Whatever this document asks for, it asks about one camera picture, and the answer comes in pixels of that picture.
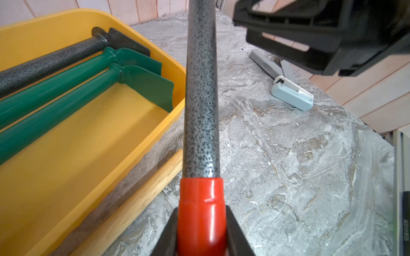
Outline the wooden handle pick hammer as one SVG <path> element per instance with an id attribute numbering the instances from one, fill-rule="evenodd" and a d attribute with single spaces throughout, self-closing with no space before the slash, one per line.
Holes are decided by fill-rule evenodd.
<path id="1" fill-rule="evenodd" d="M 71 255 L 101 256 L 178 175 L 182 165 L 183 150 L 180 149 Z"/>

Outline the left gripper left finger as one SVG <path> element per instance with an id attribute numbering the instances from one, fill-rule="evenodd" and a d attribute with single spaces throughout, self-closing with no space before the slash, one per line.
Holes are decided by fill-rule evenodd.
<path id="1" fill-rule="evenodd" d="M 177 249 L 178 208 L 175 208 L 161 236 L 154 247 L 151 256 L 175 256 Z"/>

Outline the yellow plastic storage box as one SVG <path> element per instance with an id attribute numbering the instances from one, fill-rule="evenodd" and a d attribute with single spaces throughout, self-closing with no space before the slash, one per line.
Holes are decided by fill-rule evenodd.
<path id="1" fill-rule="evenodd" d="M 115 28 L 151 51 L 174 83 L 167 113 L 115 84 L 1 165 L 1 255 L 53 252 L 114 189 L 169 127 L 185 104 L 185 68 L 119 19 L 74 9 L 1 28 L 1 69 Z"/>

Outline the green hoe red grip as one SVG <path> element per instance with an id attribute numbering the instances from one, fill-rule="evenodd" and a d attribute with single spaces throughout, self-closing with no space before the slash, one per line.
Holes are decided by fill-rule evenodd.
<path id="1" fill-rule="evenodd" d="M 140 66 L 110 65 L 108 71 L 1 132 L 5 163 L 114 84 L 125 84 L 166 112 L 173 111 L 174 83 Z"/>
<path id="2" fill-rule="evenodd" d="M 1 101 L 1 128 L 83 83 L 111 64 L 136 65 L 162 75 L 162 63 L 128 48 L 105 48 L 103 53 Z"/>

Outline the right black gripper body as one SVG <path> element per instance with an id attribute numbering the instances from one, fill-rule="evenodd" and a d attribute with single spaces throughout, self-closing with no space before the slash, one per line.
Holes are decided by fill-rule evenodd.
<path id="1" fill-rule="evenodd" d="M 355 77 L 410 51 L 409 1 L 295 1 L 274 13 L 235 5 L 246 41 L 306 71 Z"/>

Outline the grey speckled hoe red grip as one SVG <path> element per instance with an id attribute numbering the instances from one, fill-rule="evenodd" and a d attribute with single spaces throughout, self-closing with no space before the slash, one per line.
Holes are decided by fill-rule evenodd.
<path id="1" fill-rule="evenodd" d="M 115 28 L 94 27 L 92 37 L 1 72 L 1 98 L 62 70 L 106 47 L 129 48 L 150 56 L 150 50 Z"/>

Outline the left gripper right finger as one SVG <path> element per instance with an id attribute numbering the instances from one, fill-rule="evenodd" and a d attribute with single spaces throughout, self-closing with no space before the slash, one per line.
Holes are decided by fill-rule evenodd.
<path id="1" fill-rule="evenodd" d="M 230 256 L 255 256 L 231 208 L 226 205 L 227 246 Z"/>

